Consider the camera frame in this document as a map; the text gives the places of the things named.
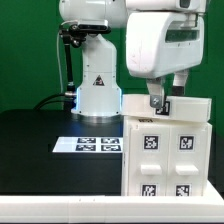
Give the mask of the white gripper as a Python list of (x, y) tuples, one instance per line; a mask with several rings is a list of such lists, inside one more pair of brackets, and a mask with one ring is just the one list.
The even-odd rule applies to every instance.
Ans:
[(129, 16), (127, 68), (134, 77), (155, 78), (146, 80), (153, 108), (162, 108), (165, 103), (165, 79), (161, 76), (175, 72), (172, 95), (183, 96), (187, 68), (202, 61), (204, 21), (198, 17), (195, 27), (190, 27), (189, 21), (189, 14), (174, 12), (135, 12)]

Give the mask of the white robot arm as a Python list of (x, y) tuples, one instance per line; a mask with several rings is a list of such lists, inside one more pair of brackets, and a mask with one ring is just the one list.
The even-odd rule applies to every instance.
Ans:
[(182, 96), (189, 69), (201, 63), (208, 0), (60, 0), (71, 112), (86, 122), (121, 118), (124, 103), (116, 82), (117, 50), (104, 36), (126, 30), (126, 66), (143, 78), (148, 104), (166, 105), (165, 76), (174, 75), (172, 94)]

